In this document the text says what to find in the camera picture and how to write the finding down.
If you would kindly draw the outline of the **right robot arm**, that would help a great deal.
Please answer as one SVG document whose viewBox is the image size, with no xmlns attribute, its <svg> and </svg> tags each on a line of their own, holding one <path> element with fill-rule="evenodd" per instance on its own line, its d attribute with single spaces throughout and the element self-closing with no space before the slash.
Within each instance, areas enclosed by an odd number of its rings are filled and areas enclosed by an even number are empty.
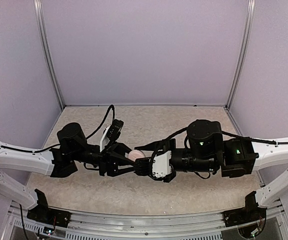
<svg viewBox="0 0 288 240">
<path fill-rule="evenodd" d="M 266 140 L 225 132 L 217 121 L 197 119 L 165 139 L 138 146 L 128 158 L 143 161 L 137 174 L 154 180 L 171 178 L 175 172 L 209 173 L 239 178 L 260 169 L 288 164 L 288 138 Z M 267 186 L 245 197 L 240 218 L 250 222 L 259 209 L 288 192 L 288 168 Z"/>
</svg>

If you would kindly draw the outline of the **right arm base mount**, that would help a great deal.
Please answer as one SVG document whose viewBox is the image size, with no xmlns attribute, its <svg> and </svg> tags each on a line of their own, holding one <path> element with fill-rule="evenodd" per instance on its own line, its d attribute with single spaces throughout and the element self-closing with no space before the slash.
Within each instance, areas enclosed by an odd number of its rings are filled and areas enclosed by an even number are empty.
<svg viewBox="0 0 288 240">
<path fill-rule="evenodd" d="M 266 218 L 266 208 L 247 211 L 245 207 L 224 211 L 223 219 L 226 227 L 242 225 Z"/>
</svg>

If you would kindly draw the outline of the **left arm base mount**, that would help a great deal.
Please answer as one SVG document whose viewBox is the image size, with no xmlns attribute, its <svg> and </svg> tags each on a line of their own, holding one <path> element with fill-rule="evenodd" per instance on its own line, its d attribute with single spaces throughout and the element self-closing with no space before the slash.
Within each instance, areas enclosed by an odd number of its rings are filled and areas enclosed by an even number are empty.
<svg viewBox="0 0 288 240">
<path fill-rule="evenodd" d="M 71 213 L 54 208 L 34 208 L 28 210 L 27 218 L 55 227 L 67 228 L 71 219 Z"/>
</svg>

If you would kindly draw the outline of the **pink round case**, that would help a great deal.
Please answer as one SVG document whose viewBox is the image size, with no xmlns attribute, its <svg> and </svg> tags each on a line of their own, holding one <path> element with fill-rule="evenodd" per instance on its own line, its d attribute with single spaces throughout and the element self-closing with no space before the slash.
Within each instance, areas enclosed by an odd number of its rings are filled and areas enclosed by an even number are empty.
<svg viewBox="0 0 288 240">
<path fill-rule="evenodd" d="M 141 159 L 141 158 L 145 158 L 145 154 L 140 151 L 140 150 L 137 150 L 137 149 L 134 149 L 134 150 L 131 150 L 129 153 L 128 153 L 128 159 L 135 162 L 136 159 Z"/>
</svg>

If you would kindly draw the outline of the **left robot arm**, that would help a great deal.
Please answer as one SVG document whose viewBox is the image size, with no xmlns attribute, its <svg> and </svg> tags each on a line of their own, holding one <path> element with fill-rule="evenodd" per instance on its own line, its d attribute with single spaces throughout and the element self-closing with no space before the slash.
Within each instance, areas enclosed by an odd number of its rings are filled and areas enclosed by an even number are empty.
<svg viewBox="0 0 288 240">
<path fill-rule="evenodd" d="M 19 170 L 67 178 L 78 171 L 76 163 L 80 162 L 91 164 L 102 176 L 115 177 L 132 172 L 135 162 L 128 158 L 131 149 L 117 142 L 122 126 L 122 121 L 115 120 L 105 131 L 103 145 L 89 144 L 77 122 L 58 131 L 59 145 L 56 147 L 20 149 L 0 142 L 0 194 L 33 211 L 42 222 L 50 222 L 54 212 L 48 207 L 45 194 L 38 189 L 28 189 L 3 171 Z"/>
</svg>

